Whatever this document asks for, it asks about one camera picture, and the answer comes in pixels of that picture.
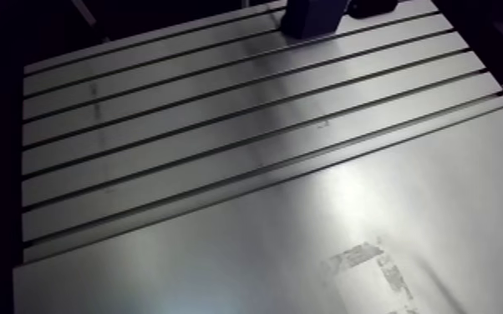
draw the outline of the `metal surface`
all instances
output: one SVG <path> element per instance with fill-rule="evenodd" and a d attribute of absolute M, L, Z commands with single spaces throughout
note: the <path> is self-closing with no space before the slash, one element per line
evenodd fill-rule
<path fill-rule="evenodd" d="M 290 165 L 273 167 L 259 175 L 248 175 L 238 181 L 229 184 L 215 186 L 214 189 L 200 191 L 192 195 L 184 195 L 182 198 L 170 200 L 165 203 L 155 202 L 132 210 L 128 215 L 113 217 L 111 220 L 97 221 L 94 224 L 82 225 L 81 227 L 65 229 L 49 236 L 42 241 L 35 241 L 33 246 L 24 251 L 25 261 L 36 261 L 46 256 L 52 256 L 60 252 L 86 246 L 103 239 L 110 238 L 137 228 L 151 225 L 163 220 L 168 220 L 178 215 L 191 213 L 194 210 L 214 205 L 222 200 L 229 200 L 246 192 L 265 188 L 278 182 L 283 182 L 300 175 L 311 173 L 315 170 L 335 165 L 357 156 L 376 152 L 383 147 L 398 143 L 407 139 L 421 136 L 428 132 L 444 128 L 445 126 L 464 122 L 475 116 L 490 112 L 503 107 L 503 97 L 496 97 L 483 102 L 470 103 L 470 106 L 462 108 L 454 107 L 454 110 L 439 111 L 420 119 L 412 120 L 404 124 L 397 124 L 389 129 L 381 129 L 372 134 L 346 141 L 342 144 L 318 151 L 313 156 L 295 160 Z M 31 238 L 31 232 L 50 232 L 50 228 L 61 228 L 70 223 L 65 211 L 53 212 L 43 216 L 43 212 L 32 212 L 23 217 L 24 236 Z"/>
<path fill-rule="evenodd" d="M 14 282 L 27 314 L 503 313 L 503 109 Z"/>
<path fill-rule="evenodd" d="M 471 71 L 482 67 L 479 60 L 472 55 L 463 54 L 458 58 L 452 58 L 447 59 L 446 62 L 431 64 L 431 67 L 424 68 L 424 70 L 439 72 L 440 68 L 456 68 L 459 70 L 457 74 L 460 75 L 471 73 Z M 408 76 L 405 75 L 402 79 L 408 79 Z M 471 89 L 465 89 L 465 82 L 469 82 Z M 435 106 L 433 106 L 433 101 L 428 101 L 427 104 L 417 105 L 411 109 L 409 106 L 415 104 L 410 102 L 411 97 L 406 97 L 399 101 L 399 105 L 406 106 L 403 108 L 391 109 L 391 104 L 386 103 L 337 117 L 323 116 L 324 113 L 331 114 L 331 112 L 340 109 L 347 109 L 348 107 L 343 106 L 343 103 L 363 104 L 386 97 L 390 95 L 390 92 L 385 87 L 380 89 L 382 94 L 376 93 L 374 90 L 375 86 L 386 85 L 391 86 L 390 81 L 385 81 L 385 84 L 382 85 L 365 84 L 368 89 L 363 89 L 365 86 L 360 84 L 360 86 L 353 86 L 352 89 L 344 89 L 342 94 L 341 90 L 337 90 L 319 97 L 305 98 L 302 109 L 300 107 L 297 109 L 276 107 L 267 112 L 260 111 L 257 114 L 247 115 L 243 118 L 246 121 L 237 119 L 240 120 L 236 120 L 236 125 L 239 127 L 230 122 L 224 122 L 209 128 L 210 130 L 201 129 L 195 133 L 184 133 L 172 137 L 172 139 L 163 139 L 148 146 L 139 146 L 120 154 L 108 155 L 99 160 L 85 162 L 24 181 L 23 201 L 26 202 L 25 205 L 29 205 L 35 204 L 34 201 L 48 200 L 51 196 L 60 196 L 67 192 L 71 193 L 75 190 L 121 178 L 112 185 L 98 186 L 97 190 L 82 191 L 81 194 L 71 195 L 60 199 L 59 202 L 46 204 L 26 216 L 41 215 L 45 217 L 44 223 L 37 221 L 31 225 L 36 226 L 35 228 L 46 229 L 53 223 L 62 225 L 69 220 L 85 220 L 85 218 L 79 217 L 90 216 L 93 219 L 101 215 L 110 215 L 291 159 L 300 154 L 306 154 L 309 151 L 382 129 L 390 124 L 397 124 L 437 109 L 447 108 L 501 91 L 495 80 L 487 75 L 482 79 L 447 85 L 436 92 L 431 89 L 425 96 L 439 100 Z M 448 95 L 440 97 L 439 95 L 444 92 L 447 92 Z M 309 104 L 316 104 L 316 107 L 309 108 Z M 270 125 L 272 128 L 284 127 L 284 124 L 291 123 L 293 120 L 305 120 L 309 116 L 322 116 L 323 120 L 316 120 L 313 123 L 301 125 L 300 129 L 291 129 L 284 134 L 276 134 L 250 144 L 242 143 L 245 145 L 235 148 L 228 147 L 220 152 L 213 151 L 215 154 L 187 160 L 180 165 L 173 164 L 158 169 L 149 168 L 151 166 L 159 167 L 165 162 L 174 162 L 188 155 L 197 154 L 199 149 L 214 149 L 223 141 L 234 141 L 238 137 L 246 138 L 253 135 L 254 131 L 261 132 L 262 127 L 258 126 L 261 124 L 263 124 L 263 128 L 268 128 Z M 140 173 L 140 171 L 146 170 L 149 172 Z"/>
<path fill-rule="evenodd" d="M 157 137 L 176 129 L 202 124 L 228 114 L 238 114 L 242 110 L 259 109 L 261 106 L 277 104 L 277 101 L 281 102 L 305 93 L 320 93 L 328 86 L 354 83 L 369 75 L 434 58 L 445 53 L 460 51 L 467 47 L 460 35 L 449 33 L 249 85 L 207 99 L 197 100 L 191 104 L 184 104 L 132 119 L 122 124 L 28 149 L 23 154 L 23 173 L 27 175 L 90 155 L 102 154 L 125 146 L 129 147 L 131 143 L 145 141 L 152 136 Z M 408 74 L 403 78 L 403 80 L 406 79 L 409 79 Z M 395 82 L 397 80 L 392 79 L 384 84 L 395 85 Z M 348 101 L 347 95 L 348 93 L 343 94 L 345 97 L 342 98 L 343 102 Z M 296 102 L 289 101 L 284 105 L 290 106 L 293 103 Z M 195 129 L 193 132 L 201 131 L 205 132 L 203 128 Z"/>
<path fill-rule="evenodd" d="M 282 6 L 26 68 L 16 313 L 503 313 L 501 86 L 430 1 Z"/>

